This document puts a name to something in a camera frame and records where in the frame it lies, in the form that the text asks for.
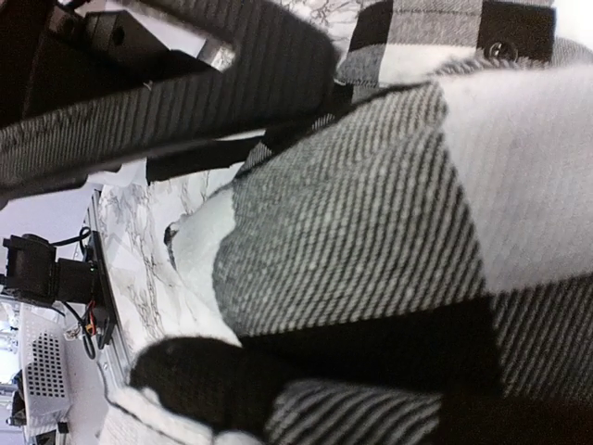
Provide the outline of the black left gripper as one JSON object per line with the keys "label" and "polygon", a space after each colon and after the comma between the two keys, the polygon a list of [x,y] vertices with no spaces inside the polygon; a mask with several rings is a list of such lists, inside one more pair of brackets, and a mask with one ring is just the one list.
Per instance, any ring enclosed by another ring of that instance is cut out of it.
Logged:
{"label": "black left gripper", "polygon": [[1,4],[4,125],[146,83],[208,71],[126,10],[81,15],[79,2]]}

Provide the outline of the black white checkered shirt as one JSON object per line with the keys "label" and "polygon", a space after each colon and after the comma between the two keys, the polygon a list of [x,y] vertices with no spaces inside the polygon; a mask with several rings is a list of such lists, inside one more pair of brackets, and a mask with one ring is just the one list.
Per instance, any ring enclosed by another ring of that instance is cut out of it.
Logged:
{"label": "black white checkered shirt", "polygon": [[222,73],[1,130],[1,198],[262,127],[170,231],[231,341],[166,337],[103,444],[588,444],[592,54],[549,1],[381,1],[344,59],[273,1],[157,1]]}

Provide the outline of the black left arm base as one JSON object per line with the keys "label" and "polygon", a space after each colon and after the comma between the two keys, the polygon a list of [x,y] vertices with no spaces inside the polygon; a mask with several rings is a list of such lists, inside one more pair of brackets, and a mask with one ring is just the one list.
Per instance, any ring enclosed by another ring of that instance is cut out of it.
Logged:
{"label": "black left arm base", "polygon": [[5,238],[6,271],[1,274],[3,293],[17,301],[50,309],[60,302],[76,320],[90,359],[96,358],[98,333],[95,298],[98,275],[87,256],[91,228],[57,242],[33,234]]}

